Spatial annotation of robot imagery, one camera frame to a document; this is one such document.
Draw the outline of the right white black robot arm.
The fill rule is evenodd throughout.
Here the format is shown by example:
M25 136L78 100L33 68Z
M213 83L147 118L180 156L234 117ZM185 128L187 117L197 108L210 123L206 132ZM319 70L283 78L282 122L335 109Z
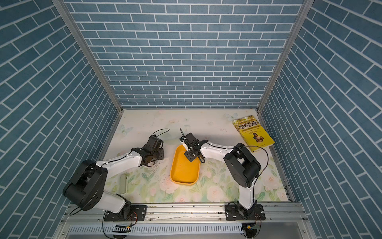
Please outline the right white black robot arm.
M225 162L232 178L239 185L237 213L244 220L261 218L261 209L258 208L254 191L262 166L248 147L242 143L235 146L216 145L208 140L200 141L192 133L182 135L180 142L190 162L206 158Z

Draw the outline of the yellow plastic storage tray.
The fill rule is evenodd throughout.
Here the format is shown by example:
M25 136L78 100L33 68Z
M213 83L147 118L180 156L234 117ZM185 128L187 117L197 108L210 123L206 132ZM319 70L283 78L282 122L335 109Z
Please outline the yellow plastic storage tray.
M186 149L180 145L177 147L171 171L170 179L180 185L191 186L196 184L199 179L201 162L195 159L190 162L185 156Z

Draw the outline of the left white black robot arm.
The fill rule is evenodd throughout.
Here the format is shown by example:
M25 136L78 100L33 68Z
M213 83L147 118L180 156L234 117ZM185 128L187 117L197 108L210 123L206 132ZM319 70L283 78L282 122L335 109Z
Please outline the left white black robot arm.
M106 181L126 170L147 166L163 160L163 141L153 134L143 147L132 148L129 153L108 160L81 162L63 189L63 195L81 210L105 210L118 221L131 218L131 202L119 194L105 189Z

